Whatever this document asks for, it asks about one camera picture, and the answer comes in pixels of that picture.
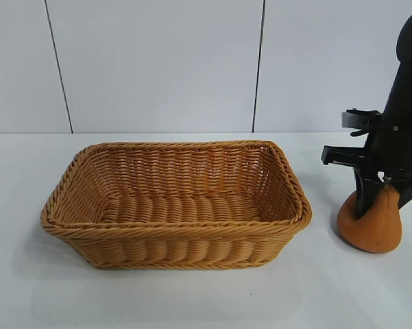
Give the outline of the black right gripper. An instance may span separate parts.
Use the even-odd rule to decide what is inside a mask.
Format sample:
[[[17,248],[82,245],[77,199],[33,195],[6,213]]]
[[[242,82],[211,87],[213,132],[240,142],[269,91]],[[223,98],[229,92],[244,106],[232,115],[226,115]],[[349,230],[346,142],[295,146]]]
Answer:
[[[366,135],[362,147],[325,146],[322,162],[354,168],[356,215],[361,218],[373,205],[385,183],[412,180],[412,63],[400,64],[383,112],[356,108],[341,114],[343,127],[352,137]],[[398,184],[398,207],[412,200],[412,184]]]

